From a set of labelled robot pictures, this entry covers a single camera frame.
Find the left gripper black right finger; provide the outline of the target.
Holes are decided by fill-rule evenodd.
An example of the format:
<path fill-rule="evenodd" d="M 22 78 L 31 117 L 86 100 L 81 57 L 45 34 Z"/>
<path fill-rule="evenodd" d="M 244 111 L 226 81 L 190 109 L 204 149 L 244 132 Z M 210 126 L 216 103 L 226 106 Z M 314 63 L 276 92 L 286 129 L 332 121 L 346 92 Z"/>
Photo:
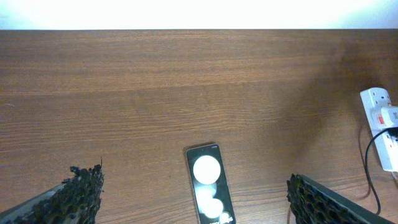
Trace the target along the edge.
<path fill-rule="evenodd" d="M 287 200 L 297 223 L 390 223 L 301 174 L 287 181 Z"/>

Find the black Samsung Galaxy smartphone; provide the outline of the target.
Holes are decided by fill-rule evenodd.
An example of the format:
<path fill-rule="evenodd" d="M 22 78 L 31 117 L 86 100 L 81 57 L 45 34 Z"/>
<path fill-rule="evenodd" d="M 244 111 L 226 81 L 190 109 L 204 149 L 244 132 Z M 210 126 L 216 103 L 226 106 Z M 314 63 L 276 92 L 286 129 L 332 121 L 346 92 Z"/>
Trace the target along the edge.
<path fill-rule="evenodd" d="M 186 158 L 200 224 L 236 224 L 219 145 L 191 147 Z"/>

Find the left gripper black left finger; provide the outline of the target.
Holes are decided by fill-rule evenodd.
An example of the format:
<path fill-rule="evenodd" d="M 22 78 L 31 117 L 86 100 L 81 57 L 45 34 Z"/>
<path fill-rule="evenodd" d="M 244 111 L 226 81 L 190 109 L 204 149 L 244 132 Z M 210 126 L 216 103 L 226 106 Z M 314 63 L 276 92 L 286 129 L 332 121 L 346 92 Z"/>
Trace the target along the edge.
<path fill-rule="evenodd" d="M 1 223 L 92 224 L 101 207 L 102 164 L 70 167 L 72 178 L 1 213 Z"/>

